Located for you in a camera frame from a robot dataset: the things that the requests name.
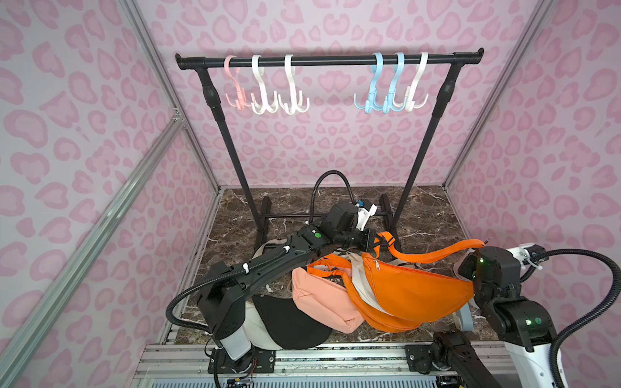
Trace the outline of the light blue hook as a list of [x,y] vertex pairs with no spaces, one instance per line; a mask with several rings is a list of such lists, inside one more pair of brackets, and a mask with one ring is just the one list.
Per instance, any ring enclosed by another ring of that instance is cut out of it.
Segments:
[[390,112],[400,112],[404,109],[405,103],[396,102],[397,84],[404,72],[405,55],[404,53],[396,53],[397,64],[394,66],[394,75],[388,89],[387,96],[383,102],[382,112],[388,114]]
[[380,104],[377,101],[378,90],[377,84],[381,78],[383,72],[383,55],[381,53],[374,53],[375,63],[370,66],[370,72],[372,73],[372,79],[370,81],[369,90],[367,93],[367,97],[364,103],[358,103],[357,94],[354,94],[354,106],[364,111],[366,114],[370,114],[372,112],[381,112],[384,113],[383,104]]

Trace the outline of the light blue hook left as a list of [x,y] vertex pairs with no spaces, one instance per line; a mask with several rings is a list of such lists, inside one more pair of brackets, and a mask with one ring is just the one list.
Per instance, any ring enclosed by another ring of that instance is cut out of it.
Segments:
[[366,114],[370,114],[372,112],[381,112],[384,113],[383,104],[380,104],[377,101],[378,90],[377,84],[381,78],[383,72],[383,55],[381,53],[374,53],[375,63],[370,66],[370,72],[372,73],[372,79],[370,81],[369,90],[367,93],[367,97],[364,103],[358,103],[357,94],[354,94],[354,106],[364,111]]

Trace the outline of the black clothes rack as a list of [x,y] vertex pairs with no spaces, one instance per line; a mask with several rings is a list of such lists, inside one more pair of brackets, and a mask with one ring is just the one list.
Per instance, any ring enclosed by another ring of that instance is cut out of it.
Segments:
[[[481,63],[484,58],[485,50],[479,48],[475,52],[454,52],[454,53],[435,53],[429,56],[423,54],[408,54],[403,59],[399,56],[391,54],[387,56],[384,61],[388,65],[422,65],[426,63],[428,65],[448,65],[450,69],[439,89],[438,96],[436,98],[435,105],[433,107],[432,115],[429,124],[427,125],[425,135],[420,144],[417,156],[414,159],[412,169],[409,173],[406,184],[404,185],[403,192],[399,199],[399,202],[395,209],[391,208],[389,198],[386,194],[383,194],[379,198],[380,211],[376,214],[383,219],[383,225],[386,230],[390,231],[394,236],[397,236],[398,221],[401,214],[404,211],[407,204],[409,194],[412,191],[415,180],[418,176],[425,156],[430,148],[433,136],[438,128],[438,124],[441,118],[444,116],[446,108],[451,101],[454,91],[457,86],[457,81],[460,72],[464,66],[476,66]],[[234,146],[234,141],[231,137],[228,124],[226,123],[226,115],[223,111],[223,104],[218,94],[217,88],[213,84],[213,80],[210,77],[210,69],[219,69],[225,66],[225,58],[206,58],[206,57],[183,57],[179,53],[175,55],[176,64],[180,70],[193,70],[197,73],[201,85],[202,92],[205,98],[207,106],[210,108],[213,119],[218,125],[221,136],[223,137],[224,144],[228,155],[231,158],[234,171],[241,184],[241,188],[244,191],[244,195],[247,199],[248,208],[251,210],[255,225],[256,225],[256,240],[255,247],[260,247],[261,244],[266,243],[268,239],[268,229],[271,219],[276,218],[309,218],[311,215],[316,215],[313,209],[310,209],[308,213],[273,213],[272,201],[270,197],[265,196],[262,199],[260,206],[257,206],[249,188],[246,176],[244,174],[244,168],[242,167],[239,155]],[[302,56],[291,58],[291,66],[371,66],[377,65],[378,60],[373,55],[328,55],[328,56]]]

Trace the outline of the blue white tape dispenser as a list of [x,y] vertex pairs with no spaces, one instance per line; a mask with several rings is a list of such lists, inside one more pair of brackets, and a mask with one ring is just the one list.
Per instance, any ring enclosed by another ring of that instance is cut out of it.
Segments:
[[471,304],[467,302],[463,307],[452,314],[454,325],[459,331],[473,332],[474,318],[472,318]]

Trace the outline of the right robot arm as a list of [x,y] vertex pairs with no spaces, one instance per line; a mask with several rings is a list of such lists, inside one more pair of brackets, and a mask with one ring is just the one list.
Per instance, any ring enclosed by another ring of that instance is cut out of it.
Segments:
[[[472,281],[474,301],[504,343],[524,387],[567,387],[561,354],[550,355],[556,328],[548,311],[521,295],[521,265],[513,253],[482,247],[470,253],[459,274]],[[456,372],[467,387],[499,387],[471,342],[457,331],[437,332],[430,345],[429,363]]]

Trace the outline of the orange sling bag front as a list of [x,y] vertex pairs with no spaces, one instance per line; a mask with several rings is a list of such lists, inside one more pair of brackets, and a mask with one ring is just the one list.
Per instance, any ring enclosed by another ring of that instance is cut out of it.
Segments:
[[362,301],[352,283],[352,265],[345,256],[330,254],[308,264],[305,268],[308,273],[328,279],[345,287],[350,300],[372,328],[379,331],[400,333],[419,328],[421,323],[399,318],[388,313],[375,310]]

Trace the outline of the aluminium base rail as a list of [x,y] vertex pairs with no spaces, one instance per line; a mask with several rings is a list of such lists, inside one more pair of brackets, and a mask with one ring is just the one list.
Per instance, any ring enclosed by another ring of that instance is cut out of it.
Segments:
[[132,387],[553,387],[548,349],[499,341],[334,343],[307,350],[259,350],[234,372],[210,345],[153,345]]

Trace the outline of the black sling bag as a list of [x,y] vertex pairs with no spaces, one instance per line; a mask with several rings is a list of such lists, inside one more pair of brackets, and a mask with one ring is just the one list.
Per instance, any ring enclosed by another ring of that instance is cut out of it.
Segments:
[[311,349],[332,334],[330,327],[299,310],[291,298],[255,295],[252,302],[268,334],[284,350]]

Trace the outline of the cream white sling bag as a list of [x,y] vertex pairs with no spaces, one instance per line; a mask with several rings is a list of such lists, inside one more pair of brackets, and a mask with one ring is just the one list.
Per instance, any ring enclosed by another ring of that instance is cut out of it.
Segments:
[[250,300],[245,302],[243,330],[251,344],[256,348],[268,351],[282,350],[282,347],[278,345],[268,333],[257,308]]

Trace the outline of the light blue hook right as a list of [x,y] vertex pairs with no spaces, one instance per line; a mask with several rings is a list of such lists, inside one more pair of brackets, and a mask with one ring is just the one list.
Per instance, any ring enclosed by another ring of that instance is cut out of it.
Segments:
[[388,114],[390,112],[400,112],[404,109],[405,103],[396,102],[397,84],[404,72],[405,55],[404,53],[396,53],[397,64],[394,66],[394,75],[388,89],[387,96],[383,102],[382,112]]

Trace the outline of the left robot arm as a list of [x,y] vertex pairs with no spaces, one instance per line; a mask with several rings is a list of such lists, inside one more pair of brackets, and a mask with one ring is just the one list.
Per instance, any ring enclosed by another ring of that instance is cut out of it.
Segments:
[[310,221],[286,242],[242,264],[220,262],[208,273],[197,294],[197,307],[216,345],[237,361],[252,351],[243,330],[245,302],[285,273],[309,264],[338,248],[367,252],[375,233],[366,226],[377,212],[370,201],[340,201],[323,218]]

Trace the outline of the pink multi-prong hook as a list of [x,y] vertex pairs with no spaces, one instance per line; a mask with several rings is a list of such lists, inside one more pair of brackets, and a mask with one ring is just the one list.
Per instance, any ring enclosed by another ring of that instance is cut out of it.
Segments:
[[245,108],[250,108],[251,104],[247,101],[247,96],[245,90],[241,87],[238,80],[236,79],[236,74],[239,74],[239,69],[234,70],[231,69],[231,61],[235,58],[235,55],[229,55],[225,57],[224,60],[224,72],[228,79],[233,82],[235,87],[236,99],[232,101],[229,95],[225,95],[227,103],[231,107],[236,108],[238,111],[243,111]]

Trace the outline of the white orange sling bag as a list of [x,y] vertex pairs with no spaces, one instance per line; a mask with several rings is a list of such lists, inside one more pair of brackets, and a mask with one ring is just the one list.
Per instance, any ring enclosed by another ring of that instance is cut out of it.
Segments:
[[352,265],[352,283],[354,284],[354,288],[356,289],[362,301],[370,307],[373,307],[375,310],[381,311],[386,314],[386,310],[384,310],[379,305],[378,300],[375,297],[374,291],[366,278],[365,265],[362,257],[352,252],[348,252],[345,257]]

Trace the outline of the pink sling bag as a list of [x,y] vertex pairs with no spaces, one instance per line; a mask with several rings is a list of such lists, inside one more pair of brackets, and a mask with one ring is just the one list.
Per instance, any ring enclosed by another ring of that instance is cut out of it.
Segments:
[[364,322],[345,287],[302,268],[292,271],[292,281],[294,304],[315,321],[345,334],[356,331]]

